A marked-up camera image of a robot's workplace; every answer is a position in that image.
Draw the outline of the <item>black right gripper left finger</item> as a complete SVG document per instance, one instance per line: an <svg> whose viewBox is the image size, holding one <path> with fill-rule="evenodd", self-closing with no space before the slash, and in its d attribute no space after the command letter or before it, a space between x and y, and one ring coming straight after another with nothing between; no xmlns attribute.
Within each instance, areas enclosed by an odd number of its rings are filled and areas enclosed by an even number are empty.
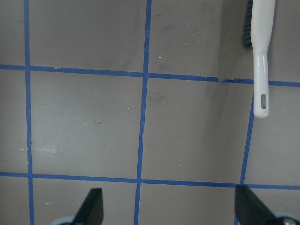
<svg viewBox="0 0 300 225"><path fill-rule="evenodd" d="M101 225L104 219L101 188L92 188L73 219L74 225Z"/></svg>

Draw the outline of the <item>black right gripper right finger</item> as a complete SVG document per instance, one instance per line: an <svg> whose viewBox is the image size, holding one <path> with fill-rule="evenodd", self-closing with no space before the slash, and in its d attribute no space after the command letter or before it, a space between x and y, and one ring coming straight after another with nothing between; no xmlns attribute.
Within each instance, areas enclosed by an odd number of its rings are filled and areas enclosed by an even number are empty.
<svg viewBox="0 0 300 225"><path fill-rule="evenodd" d="M246 185L235 188L234 213L241 225L292 225L290 216L277 216Z"/></svg>

